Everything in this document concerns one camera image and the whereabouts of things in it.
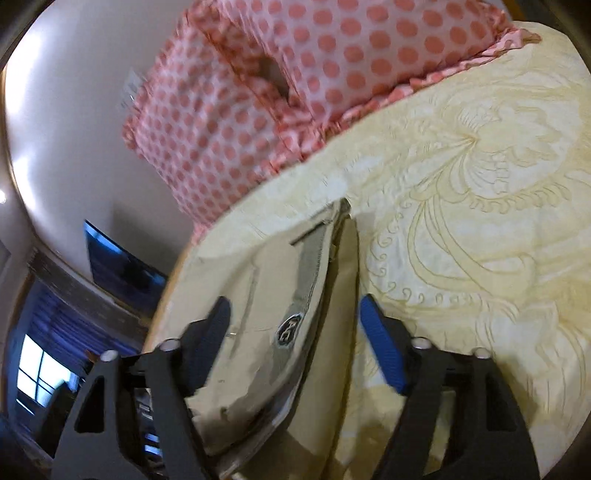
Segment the black wall television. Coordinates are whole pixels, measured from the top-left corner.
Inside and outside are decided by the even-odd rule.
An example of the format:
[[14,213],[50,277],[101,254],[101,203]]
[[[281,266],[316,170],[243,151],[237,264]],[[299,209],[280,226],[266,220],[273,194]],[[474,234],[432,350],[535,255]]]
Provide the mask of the black wall television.
[[157,309],[167,277],[84,222],[90,271],[94,283],[145,317]]

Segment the right pink polka-dot pillow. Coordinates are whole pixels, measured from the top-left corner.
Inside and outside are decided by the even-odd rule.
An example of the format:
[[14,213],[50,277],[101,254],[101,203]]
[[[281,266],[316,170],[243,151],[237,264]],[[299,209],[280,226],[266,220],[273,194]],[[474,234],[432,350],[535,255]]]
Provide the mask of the right pink polka-dot pillow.
[[271,111],[301,138],[541,40],[485,1],[197,1],[189,12],[246,78],[276,64],[287,97]]

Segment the beige khaki pants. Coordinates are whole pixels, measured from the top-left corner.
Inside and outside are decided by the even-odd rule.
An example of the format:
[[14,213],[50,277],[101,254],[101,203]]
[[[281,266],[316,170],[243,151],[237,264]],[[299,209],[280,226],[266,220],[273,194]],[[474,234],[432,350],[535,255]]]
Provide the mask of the beige khaki pants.
[[256,225],[231,213],[180,257],[144,347],[228,299],[228,330],[186,401],[221,478],[346,477],[366,224],[346,199]]

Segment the blue window curtain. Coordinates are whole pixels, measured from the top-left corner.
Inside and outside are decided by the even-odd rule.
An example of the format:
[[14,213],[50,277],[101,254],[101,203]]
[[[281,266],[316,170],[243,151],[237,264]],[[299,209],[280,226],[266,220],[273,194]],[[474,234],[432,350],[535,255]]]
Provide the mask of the blue window curtain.
[[96,313],[77,312],[47,285],[31,274],[17,294],[10,317],[3,353],[3,374],[10,387],[17,385],[24,338],[74,374],[83,372],[86,353],[115,349],[123,354],[138,352],[147,330],[121,318],[103,319]]

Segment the cream patterned bed sheet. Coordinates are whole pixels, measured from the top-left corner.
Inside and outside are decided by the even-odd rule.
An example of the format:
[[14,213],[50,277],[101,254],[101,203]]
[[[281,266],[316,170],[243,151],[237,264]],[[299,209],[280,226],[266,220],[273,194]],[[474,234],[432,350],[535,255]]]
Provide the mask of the cream patterned bed sheet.
[[[229,214],[348,200],[360,296],[442,349],[489,350],[545,475],[590,414],[590,73],[566,35],[527,30],[540,42],[370,114]],[[343,479],[370,478],[404,405],[358,323]]]

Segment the left pink polka-dot pillow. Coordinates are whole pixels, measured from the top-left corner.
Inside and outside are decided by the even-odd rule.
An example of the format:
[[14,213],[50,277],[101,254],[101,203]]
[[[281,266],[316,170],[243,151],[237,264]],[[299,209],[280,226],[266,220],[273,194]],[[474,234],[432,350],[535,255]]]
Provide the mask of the left pink polka-dot pillow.
[[193,242],[242,197],[322,148],[304,110],[260,77],[263,50],[211,1],[179,17],[123,124],[190,217]]

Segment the pink polka-dot pillow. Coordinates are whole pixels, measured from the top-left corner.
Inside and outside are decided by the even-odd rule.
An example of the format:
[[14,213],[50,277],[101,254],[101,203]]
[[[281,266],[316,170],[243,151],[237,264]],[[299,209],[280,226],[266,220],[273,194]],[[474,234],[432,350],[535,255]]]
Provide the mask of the pink polka-dot pillow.
[[246,78],[276,64],[287,97],[271,111],[301,138],[541,40],[485,1],[197,1],[189,12]]
[[260,77],[263,50],[211,1],[179,17],[123,124],[190,217],[193,242],[242,197],[322,148],[304,110]]

